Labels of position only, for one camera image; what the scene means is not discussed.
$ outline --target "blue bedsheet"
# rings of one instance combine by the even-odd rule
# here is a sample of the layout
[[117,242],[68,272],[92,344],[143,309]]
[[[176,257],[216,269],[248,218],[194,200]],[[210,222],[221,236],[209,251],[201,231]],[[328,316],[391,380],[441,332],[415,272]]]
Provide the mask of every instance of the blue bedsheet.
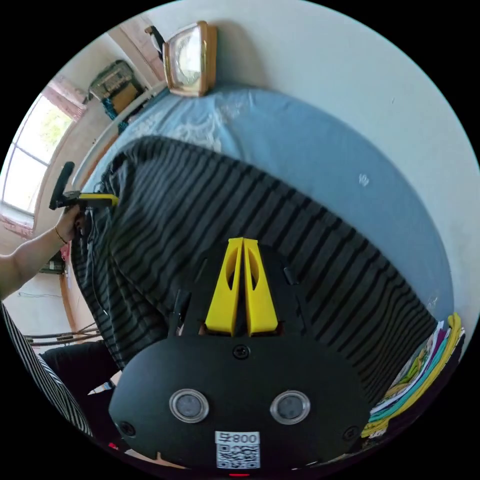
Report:
[[375,244],[437,320],[454,311],[447,255],[419,197],[388,158],[338,119],[239,85],[200,98],[163,90],[101,159],[84,191],[92,191],[119,149],[144,135],[201,145],[283,180]]

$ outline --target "clock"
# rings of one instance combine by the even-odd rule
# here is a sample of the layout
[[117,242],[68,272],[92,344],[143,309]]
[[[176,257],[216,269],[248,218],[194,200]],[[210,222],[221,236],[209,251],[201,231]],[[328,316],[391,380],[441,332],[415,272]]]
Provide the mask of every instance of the clock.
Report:
[[169,90],[200,97],[215,85],[217,28],[198,21],[163,44],[163,67]]

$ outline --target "wrist bracelet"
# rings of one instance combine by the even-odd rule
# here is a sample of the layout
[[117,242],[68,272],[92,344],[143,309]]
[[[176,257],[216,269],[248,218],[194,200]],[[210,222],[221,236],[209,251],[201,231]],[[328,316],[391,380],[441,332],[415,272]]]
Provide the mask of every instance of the wrist bracelet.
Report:
[[56,236],[63,242],[64,245],[66,245],[68,242],[65,241],[61,235],[59,234],[59,231],[57,230],[57,226],[55,226],[55,233],[56,233]]

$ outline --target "black pants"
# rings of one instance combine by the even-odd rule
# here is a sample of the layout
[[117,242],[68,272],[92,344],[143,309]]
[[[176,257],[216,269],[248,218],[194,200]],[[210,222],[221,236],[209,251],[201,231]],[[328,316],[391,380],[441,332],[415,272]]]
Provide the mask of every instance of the black pants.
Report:
[[100,442],[119,445],[121,436],[110,415],[113,390],[89,395],[93,389],[108,382],[119,368],[103,341],[52,348],[41,354],[47,365],[70,390]]

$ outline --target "striped shirt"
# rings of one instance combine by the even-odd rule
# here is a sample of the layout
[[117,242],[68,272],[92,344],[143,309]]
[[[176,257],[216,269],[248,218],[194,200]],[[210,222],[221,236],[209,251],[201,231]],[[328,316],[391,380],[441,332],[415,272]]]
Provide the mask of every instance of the striped shirt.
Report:
[[371,407],[437,327],[375,245],[251,164],[146,136],[116,155],[98,190],[119,203],[91,212],[90,235],[73,240],[71,262],[120,370],[166,338],[177,292],[190,283],[201,253],[236,237],[287,259],[315,339],[351,364]]
[[89,424],[72,394],[43,358],[32,350],[2,302],[0,302],[0,313],[10,340],[36,386],[66,420],[84,434],[92,436]]

